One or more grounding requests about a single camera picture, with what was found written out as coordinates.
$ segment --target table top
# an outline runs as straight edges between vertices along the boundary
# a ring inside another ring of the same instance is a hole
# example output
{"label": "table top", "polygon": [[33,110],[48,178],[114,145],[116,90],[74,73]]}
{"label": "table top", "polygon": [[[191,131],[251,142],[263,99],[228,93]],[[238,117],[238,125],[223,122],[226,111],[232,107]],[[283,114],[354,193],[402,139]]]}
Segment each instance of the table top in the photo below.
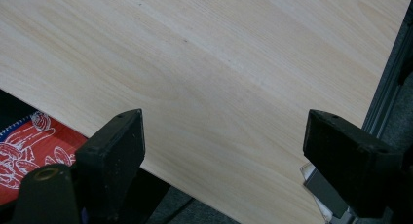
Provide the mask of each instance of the table top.
{"label": "table top", "polygon": [[410,0],[0,0],[0,88],[91,136],[142,108],[143,167],[243,223],[322,223],[310,108],[361,126]]}

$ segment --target black cable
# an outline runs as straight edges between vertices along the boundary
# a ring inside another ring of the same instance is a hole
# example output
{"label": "black cable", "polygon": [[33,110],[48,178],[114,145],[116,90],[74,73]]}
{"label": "black cable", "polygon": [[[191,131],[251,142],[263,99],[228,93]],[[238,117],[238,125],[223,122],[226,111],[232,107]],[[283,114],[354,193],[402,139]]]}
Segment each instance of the black cable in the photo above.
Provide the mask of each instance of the black cable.
{"label": "black cable", "polygon": [[179,215],[183,210],[185,210],[185,208],[187,208],[194,201],[195,201],[194,198],[189,199],[189,201],[187,203],[185,203],[185,205],[180,207],[175,213],[173,213],[171,216],[169,216],[167,218],[167,220],[164,222],[164,224],[170,223],[177,215]]}

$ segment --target light wood surface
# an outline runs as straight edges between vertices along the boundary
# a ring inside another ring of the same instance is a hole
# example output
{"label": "light wood surface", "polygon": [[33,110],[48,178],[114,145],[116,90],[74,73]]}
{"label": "light wood surface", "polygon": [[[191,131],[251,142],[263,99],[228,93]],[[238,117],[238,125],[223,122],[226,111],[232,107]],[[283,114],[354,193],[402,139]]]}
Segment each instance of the light wood surface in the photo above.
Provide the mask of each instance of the light wood surface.
{"label": "light wood surface", "polygon": [[0,88],[91,136],[142,108],[143,167],[243,223],[322,223],[310,108],[361,126],[410,0],[0,0]]}

